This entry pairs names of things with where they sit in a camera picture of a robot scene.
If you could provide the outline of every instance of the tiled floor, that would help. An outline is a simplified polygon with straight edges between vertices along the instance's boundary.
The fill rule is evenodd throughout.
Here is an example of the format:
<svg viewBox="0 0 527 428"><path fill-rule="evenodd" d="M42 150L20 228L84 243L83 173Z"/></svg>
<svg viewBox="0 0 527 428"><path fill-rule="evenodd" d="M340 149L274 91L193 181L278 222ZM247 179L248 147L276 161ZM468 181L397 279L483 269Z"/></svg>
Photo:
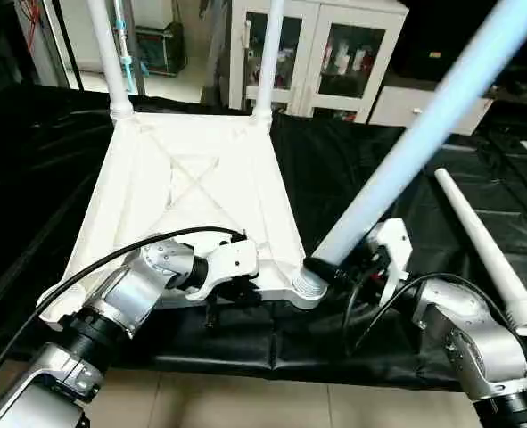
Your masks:
<svg viewBox="0 0 527 428"><path fill-rule="evenodd" d="M95 428L480 427L461 393L130 370L111 370L86 413Z"/></svg>
<svg viewBox="0 0 527 428"><path fill-rule="evenodd" d="M205 67L205 58L190 57L186 67L174 78L160 75L145 77L146 94L185 103L198 103L202 95ZM72 71L67 71L67 78L70 87L77 89ZM81 80L88 91L108 92L103 74L81 71Z"/></svg>

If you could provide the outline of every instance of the robotic arm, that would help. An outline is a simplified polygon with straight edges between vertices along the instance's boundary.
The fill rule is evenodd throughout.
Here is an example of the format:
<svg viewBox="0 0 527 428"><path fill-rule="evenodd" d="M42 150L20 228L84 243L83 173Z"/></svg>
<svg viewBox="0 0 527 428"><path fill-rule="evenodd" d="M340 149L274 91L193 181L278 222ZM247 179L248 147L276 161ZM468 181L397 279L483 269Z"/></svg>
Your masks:
<svg viewBox="0 0 527 428"><path fill-rule="evenodd" d="M377 272L384 283L375 291L375 301L371 297L365 300L382 306L379 314L395 302L396 309L441 346L484 428L527 428L527 359L523 346L514 332L493 318L482 294L449 274L408 280L403 269L412 247L399 218L376 225L366 237L366 246L367 262L362 270ZM320 260L307 259L305 267L329 283L348 278L338 267ZM371 291L365 294L372 296ZM356 350L377 317L350 352Z"/></svg>
<svg viewBox="0 0 527 428"><path fill-rule="evenodd" d="M460 284L428 280L412 321L445 351L482 425L527 428L527 360L487 303Z"/></svg>
<svg viewBox="0 0 527 428"><path fill-rule="evenodd" d="M205 259L173 240L129 253L83 308L62 320L58 342L46 344L0 398L0 428L88 427L76 401L95 397L119 348L134 337L166 288L194 299L258 271L250 240L219 246Z"/></svg>

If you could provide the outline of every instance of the cabinet handle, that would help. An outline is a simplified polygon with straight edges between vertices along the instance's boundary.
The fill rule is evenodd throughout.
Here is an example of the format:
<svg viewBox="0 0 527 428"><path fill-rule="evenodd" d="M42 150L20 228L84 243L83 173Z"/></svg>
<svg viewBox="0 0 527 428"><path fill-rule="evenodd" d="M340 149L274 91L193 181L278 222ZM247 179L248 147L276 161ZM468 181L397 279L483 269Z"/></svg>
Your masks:
<svg viewBox="0 0 527 428"><path fill-rule="evenodd" d="M249 49L249 40L251 38L251 21L245 20L243 24L242 44L243 49Z"/></svg>

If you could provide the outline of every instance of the white pvc pipe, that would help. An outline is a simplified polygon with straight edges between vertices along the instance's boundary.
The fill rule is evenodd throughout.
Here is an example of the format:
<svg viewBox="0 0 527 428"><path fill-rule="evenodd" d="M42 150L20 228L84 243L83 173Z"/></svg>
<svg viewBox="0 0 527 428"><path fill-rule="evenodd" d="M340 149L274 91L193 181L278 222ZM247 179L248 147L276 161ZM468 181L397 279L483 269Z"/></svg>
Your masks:
<svg viewBox="0 0 527 428"><path fill-rule="evenodd" d="M111 117L113 120L130 117L134 112L124 87L119 55L112 37L109 14L104 0L86 0L91 13L93 31L99 47L104 76L111 97Z"/></svg>
<svg viewBox="0 0 527 428"><path fill-rule="evenodd" d="M499 249L485 225L463 196L448 171L440 168L435 177L448 197L473 246L487 268L506 305L506 314L518 334L527 336L527 290Z"/></svg>
<svg viewBox="0 0 527 428"><path fill-rule="evenodd" d="M271 0L271 9L267 18L267 29L265 31L265 44L263 45L263 56L261 58L261 70L259 72L259 91L253 115L257 121L271 126L271 100L273 86L275 85L275 71L277 57L279 54L279 42L281 40L281 28L283 27L284 0Z"/></svg>
<svg viewBox="0 0 527 428"><path fill-rule="evenodd" d="M527 37L527 0L501 0L313 256L340 264L440 148Z"/></svg>

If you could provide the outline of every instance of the black plastic sheet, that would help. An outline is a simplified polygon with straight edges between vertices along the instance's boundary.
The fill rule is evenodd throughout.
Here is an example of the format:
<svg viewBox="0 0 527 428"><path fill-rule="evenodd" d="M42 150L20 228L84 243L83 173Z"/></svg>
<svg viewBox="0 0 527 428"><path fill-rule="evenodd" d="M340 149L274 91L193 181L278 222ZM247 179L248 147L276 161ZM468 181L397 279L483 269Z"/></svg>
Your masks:
<svg viewBox="0 0 527 428"><path fill-rule="evenodd" d="M236 114L134 97L139 111ZM17 86L0 94L0 349L66 266L111 138L105 94ZM301 240L312 252L402 128L278 116L272 138ZM414 252L408 270L448 271L497 298L433 171L445 166L527 286L527 152L490 131L452 136L387 216L404 218ZM410 322L388 314L356 357L342 357L344 304L335 292L317 309L287 302L223 307L216 331L203 308L157 311L118 365L329 383L458 389L443 352ZM369 319L356 309L356 328ZM29 358L55 333L41 321L18 342Z"/></svg>

